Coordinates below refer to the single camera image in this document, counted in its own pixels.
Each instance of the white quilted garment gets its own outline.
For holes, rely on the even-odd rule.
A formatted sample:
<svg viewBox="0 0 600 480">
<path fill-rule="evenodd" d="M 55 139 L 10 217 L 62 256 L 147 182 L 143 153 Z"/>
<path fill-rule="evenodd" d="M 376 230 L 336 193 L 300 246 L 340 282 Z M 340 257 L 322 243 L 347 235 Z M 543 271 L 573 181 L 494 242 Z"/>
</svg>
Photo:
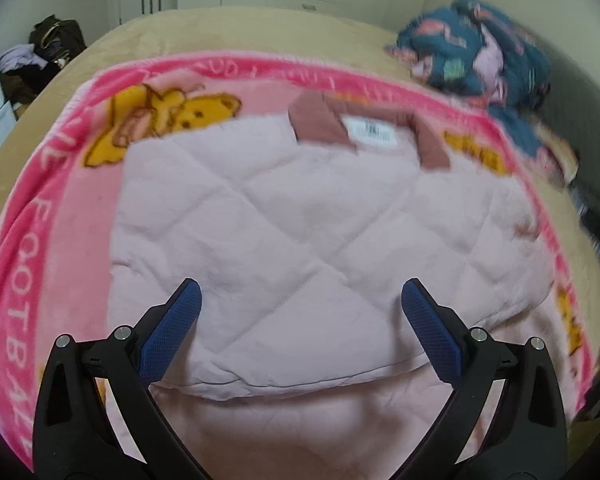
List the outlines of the white quilted garment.
<svg viewBox="0 0 600 480">
<path fill-rule="evenodd" d="M 164 384 L 212 399 L 361 383 L 427 361 L 399 304 L 418 277 L 467 326 L 533 308 L 552 281 L 515 178 L 461 155 L 298 143 L 286 114 L 133 144 L 112 232 L 110 326 L 185 277 L 202 313 Z"/>
</svg>

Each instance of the brown collar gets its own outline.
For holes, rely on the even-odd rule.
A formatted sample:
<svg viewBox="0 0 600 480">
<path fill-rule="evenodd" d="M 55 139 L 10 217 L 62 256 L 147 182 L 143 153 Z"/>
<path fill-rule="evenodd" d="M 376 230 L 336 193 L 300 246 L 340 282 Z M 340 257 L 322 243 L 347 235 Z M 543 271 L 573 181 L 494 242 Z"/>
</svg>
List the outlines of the brown collar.
<svg viewBox="0 0 600 480">
<path fill-rule="evenodd" d="M 340 115 L 376 119 L 409 128 L 415 133 L 420 166 L 425 170 L 450 167 L 449 157 L 442 142 L 430 126 L 411 110 L 363 105 L 329 97 L 323 92 L 307 90 L 289 107 L 289 120 L 298 141 L 321 144 L 341 144 L 355 149 Z"/>
</svg>

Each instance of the yellow teddy bear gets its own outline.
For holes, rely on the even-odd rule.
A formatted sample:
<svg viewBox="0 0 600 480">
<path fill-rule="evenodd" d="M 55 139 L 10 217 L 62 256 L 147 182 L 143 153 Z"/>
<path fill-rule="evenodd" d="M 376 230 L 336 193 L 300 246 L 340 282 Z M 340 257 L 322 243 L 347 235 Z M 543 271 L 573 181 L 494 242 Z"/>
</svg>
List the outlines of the yellow teddy bear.
<svg viewBox="0 0 600 480">
<path fill-rule="evenodd" d="M 160 94 L 141 84 L 118 92 L 108 106 L 108 125 L 87 150 L 85 168 L 117 164 L 136 140 L 204 128 L 235 117 L 242 103 L 226 93 L 187 98 L 180 89 Z"/>
</svg>

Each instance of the black bag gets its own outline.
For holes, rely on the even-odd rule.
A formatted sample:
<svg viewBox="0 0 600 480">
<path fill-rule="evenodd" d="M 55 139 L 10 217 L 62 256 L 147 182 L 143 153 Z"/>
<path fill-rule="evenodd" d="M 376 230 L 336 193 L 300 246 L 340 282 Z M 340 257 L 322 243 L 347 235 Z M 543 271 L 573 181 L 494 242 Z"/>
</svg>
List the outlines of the black bag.
<svg viewBox="0 0 600 480">
<path fill-rule="evenodd" d="M 75 20 L 58 20 L 54 14 L 38 23 L 29 35 L 34 52 L 63 69 L 87 48 L 80 25 Z"/>
</svg>

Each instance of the beige bedsheet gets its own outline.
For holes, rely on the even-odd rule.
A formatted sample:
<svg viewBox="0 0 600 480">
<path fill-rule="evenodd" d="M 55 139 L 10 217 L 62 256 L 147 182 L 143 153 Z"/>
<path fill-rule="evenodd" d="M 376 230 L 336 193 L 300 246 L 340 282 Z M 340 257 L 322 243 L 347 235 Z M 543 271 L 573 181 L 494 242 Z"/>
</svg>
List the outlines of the beige bedsheet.
<svg viewBox="0 0 600 480">
<path fill-rule="evenodd" d="M 195 50 L 259 50 L 329 60 L 399 80 L 409 71 L 382 48 L 392 32 L 371 25 L 281 9 L 218 7 L 170 10 L 133 20 L 91 45 L 29 107 L 0 149 L 0 211 L 29 155 L 74 94 L 97 71 L 131 59 Z M 574 272 L 594 352 L 600 346 L 600 264 L 578 227 L 566 193 L 542 181 L 547 204 Z"/>
</svg>

